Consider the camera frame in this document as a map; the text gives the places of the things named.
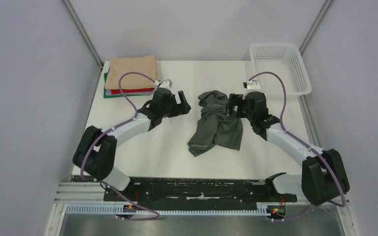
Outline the dark grey t shirt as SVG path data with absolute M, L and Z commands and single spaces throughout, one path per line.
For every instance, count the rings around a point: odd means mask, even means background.
M 228 96 L 212 90 L 202 93 L 198 99 L 201 118 L 197 122 L 196 132 L 188 142 L 189 152 L 197 157 L 216 145 L 240 150 L 243 124 L 240 118 L 227 113 Z

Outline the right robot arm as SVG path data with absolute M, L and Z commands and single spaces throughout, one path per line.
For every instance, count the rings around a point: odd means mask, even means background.
M 345 200 L 350 184 L 340 153 L 311 145 L 290 132 L 280 117 L 269 113 L 264 93 L 232 93 L 227 111 L 246 118 L 255 134 L 279 147 L 302 169 L 299 175 L 279 173 L 267 178 L 264 193 L 269 200 L 276 201 L 284 194 L 304 196 L 314 206 L 336 197 Z

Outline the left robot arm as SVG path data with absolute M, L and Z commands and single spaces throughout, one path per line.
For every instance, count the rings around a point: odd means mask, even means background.
M 182 90 L 175 95 L 167 88 L 158 88 L 152 99 L 130 118 L 105 129 L 87 127 L 72 162 L 82 173 L 115 188 L 122 200 L 130 200 L 135 187 L 130 184 L 130 177 L 114 166 L 116 149 L 135 136 L 154 129 L 164 118 L 186 115 L 190 110 Z

